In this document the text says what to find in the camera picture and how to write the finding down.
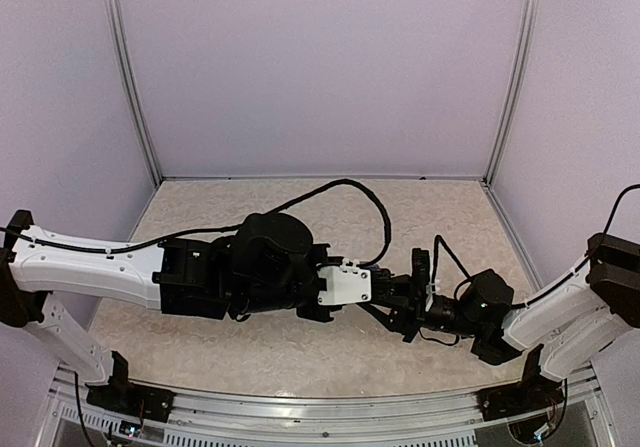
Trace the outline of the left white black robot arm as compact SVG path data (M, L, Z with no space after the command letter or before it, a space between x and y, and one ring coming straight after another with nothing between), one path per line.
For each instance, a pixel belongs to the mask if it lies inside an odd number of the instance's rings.
M63 307L63 293L138 305L166 315L241 320L294 310L327 322L334 311L370 305L389 291L374 262L332 257L309 228L283 212L254 213L241 224L139 244L59 236L18 211L1 249L1 321L28 330L121 412L140 401L127 361L100 346Z

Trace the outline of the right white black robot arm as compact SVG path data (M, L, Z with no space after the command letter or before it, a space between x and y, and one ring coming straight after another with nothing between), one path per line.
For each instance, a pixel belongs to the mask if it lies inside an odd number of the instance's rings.
M493 366L529 352L534 372L513 386L511 400L535 409L579 365L639 326L639 246L593 235L571 269L532 299L514 302L514 290L494 270L462 282L457 298L434 293L428 252L413 253L413 271L395 276L367 270L371 292L361 308L410 343L422 330L472 339L471 352Z

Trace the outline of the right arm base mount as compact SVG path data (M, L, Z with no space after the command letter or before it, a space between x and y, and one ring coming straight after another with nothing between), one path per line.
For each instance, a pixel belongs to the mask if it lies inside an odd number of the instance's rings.
M564 402L563 382L549 380L541 374L539 361L542 349L540 344L527 355L522 378L518 382L477 392L477 403L484 421L518 416Z

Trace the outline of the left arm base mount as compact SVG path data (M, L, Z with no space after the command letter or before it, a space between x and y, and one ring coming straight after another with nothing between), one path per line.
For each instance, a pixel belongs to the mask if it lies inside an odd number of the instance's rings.
M136 417L140 421L166 423L173 407L171 390L142 385L129 379L128 361L111 352L111 373L103 384L88 384L87 402L108 411Z

